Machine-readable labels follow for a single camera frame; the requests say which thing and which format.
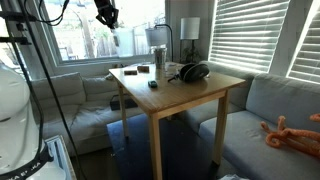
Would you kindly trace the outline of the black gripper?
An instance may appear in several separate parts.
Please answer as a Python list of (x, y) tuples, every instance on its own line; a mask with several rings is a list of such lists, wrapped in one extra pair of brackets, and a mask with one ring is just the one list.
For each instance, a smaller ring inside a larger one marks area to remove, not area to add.
[(96, 19), (110, 29), (114, 29), (119, 10), (111, 4), (110, 0), (94, 0), (94, 2), (98, 10)]

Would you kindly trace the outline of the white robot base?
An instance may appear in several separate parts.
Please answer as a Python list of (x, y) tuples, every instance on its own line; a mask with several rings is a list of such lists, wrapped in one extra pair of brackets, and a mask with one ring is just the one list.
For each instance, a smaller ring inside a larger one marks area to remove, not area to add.
[(0, 180), (66, 180), (39, 135), (30, 90), (21, 75), (0, 66)]

